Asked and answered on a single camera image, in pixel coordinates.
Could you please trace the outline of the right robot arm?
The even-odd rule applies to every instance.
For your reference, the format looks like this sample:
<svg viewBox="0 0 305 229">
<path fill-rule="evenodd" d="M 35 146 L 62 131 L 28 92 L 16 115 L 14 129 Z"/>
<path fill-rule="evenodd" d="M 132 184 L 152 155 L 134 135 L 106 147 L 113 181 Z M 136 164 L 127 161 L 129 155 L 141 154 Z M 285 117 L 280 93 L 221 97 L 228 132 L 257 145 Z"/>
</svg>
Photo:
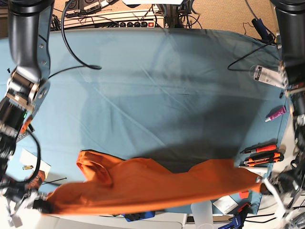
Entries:
<svg viewBox="0 0 305 229">
<path fill-rule="evenodd" d="M 48 49 L 52 0 L 10 0 L 8 2 L 8 39 L 16 65 L 7 81 L 7 90 L 0 102 L 0 193 L 6 199 L 10 218 L 20 208 L 33 203 L 38 195 L 30 182 L 38 175 L 41 147 L 28 126 L 39 110 L 50 83 Z M 37 146 L 37 163 L 33 174 L 24 181 L 6 176 L 9 160 L 15 153 L 18 135 L 26 133 Z"/>
</svg>

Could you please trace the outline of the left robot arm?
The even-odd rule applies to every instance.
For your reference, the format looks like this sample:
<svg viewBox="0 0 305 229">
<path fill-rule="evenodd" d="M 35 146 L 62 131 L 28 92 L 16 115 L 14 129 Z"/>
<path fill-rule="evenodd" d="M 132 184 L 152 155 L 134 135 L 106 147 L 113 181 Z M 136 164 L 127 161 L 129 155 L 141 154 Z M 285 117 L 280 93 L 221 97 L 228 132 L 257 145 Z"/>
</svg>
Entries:
<svg viewBox="0 0 305 229">
<path fill-rule="evenodd" d="M 295 141 L 301 153 L 305 152 L 305 2 L 303 0 L 273 0 L 280 44 L 282 64 L 280 72 L 287 79 L 286 96 L 289 98 L 290 114 L 294 122 Z M 280 173 L 280 184 L 288 185 L 296 194 L 288 206 L 281 200 L 278 189 L 267 179 L 264 184 L 273 194 L 278 208 L 275 216 L 289 220 L 293 204 L 305 189 L 305 161 L 295 169 Z"/>
</svg>

